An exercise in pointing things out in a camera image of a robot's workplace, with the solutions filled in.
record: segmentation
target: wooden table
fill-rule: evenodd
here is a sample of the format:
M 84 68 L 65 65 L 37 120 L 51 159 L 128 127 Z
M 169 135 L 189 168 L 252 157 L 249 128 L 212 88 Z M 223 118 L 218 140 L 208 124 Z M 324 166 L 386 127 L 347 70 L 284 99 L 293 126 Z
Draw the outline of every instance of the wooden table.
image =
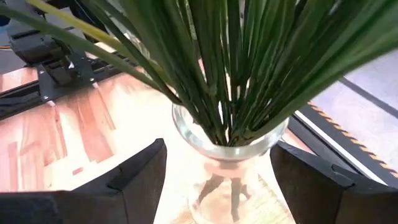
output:
M 36 79 L 33 68 L 0 75 L 0 90 Z M 194 151 L 174 127 L 171 102 L 126 74 L 0 121 L 0 192 L 72 190 L 155 138 L 164 138 L 168 147 L 155 223 L 194 223 L 184 197 L 192 163 L 187 158 Z M 290 131 L 283 139 L 310 151 Z M 257 217 L 242 223 L 294 223 L 269 159 L 264 164 L 260 175 L 267 193 L 253 208 Z

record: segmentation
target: clear glass vase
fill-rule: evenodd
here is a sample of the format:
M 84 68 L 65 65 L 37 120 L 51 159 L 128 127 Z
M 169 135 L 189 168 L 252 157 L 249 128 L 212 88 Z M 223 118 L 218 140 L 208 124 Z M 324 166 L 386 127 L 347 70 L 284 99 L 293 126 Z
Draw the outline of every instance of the clear glass vase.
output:
M 282 137 L 288 120 L 280 123 L 250 145 L 216 146 L 182 106 L 173 105 L 172 116 L 178 132 L 198 154 L 188 206 L 198 224 L 247 223 L 253 206 L 264 190 L 257 161 Z

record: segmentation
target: black metal frame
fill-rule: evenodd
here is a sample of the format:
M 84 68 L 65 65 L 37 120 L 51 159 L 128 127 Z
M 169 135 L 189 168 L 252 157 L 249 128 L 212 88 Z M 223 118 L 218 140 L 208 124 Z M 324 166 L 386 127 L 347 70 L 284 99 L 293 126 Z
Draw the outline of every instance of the black metal frame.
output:
M 368 153 L 364 152 L 360 148 L 359 145 L 353 143 L 340 130 L 336 129 L 333 124 L 320 116 L 319 113 L 311 106 L 305 105 L 299 110 L 299 112 L 387 185 L 398 187 L 398 178 L 394 177 L 389 169 L 383 168 L 380 165 L 380 161 L 372 159 Z M 313 127 L 300 119 L 296 114 L 294 114 L 290 120 L 289 129 L 320 157 L 350 170 L 351 172 L 366 175 L 362 170 L 356 168 L 353 161 L 350 161 L 347 157 L 341 155 L 335 146 L 330 144 L 324 136 L 316 132 Z
M 79 0 L 51 0 L 49 3 L 58 8 L 69 6 L 75 16 L 106 30 Z M 39 19 L 44 19 L 40 16 L 42 12 L 24 0 L 6 0 L 6 4 Z M 10 21 L 7 33 L 11 49 L 25 61 L 28 67 L 37 69 L 38 80 L 0 93 L 0 120 L 121 72 L 100 59 L 87 58 L 85 52 L 74 49 L 17 21 Z M 117 52 L 115 54 L 128 61 Z
M 89 63 L 90 72 L 93 77 L 90 78 L 92 80 L 86 80 L 87 82 L 81 82 L 80 79 L 83 78 L 79 78 L 79 80 L 75 80 L 67 86 L 54 88 L 53 80 L 49 77 L 48 73 L 38 70 L 39 80 L 0 93 L 0 120 L 44 104 L 50 100 L 56 100 L 81 88 L 89 87 L 94 82 L 99 82 L 121 73 L 120 70 L 100 59 L 91 60 L 85 58 L 84 60 Z

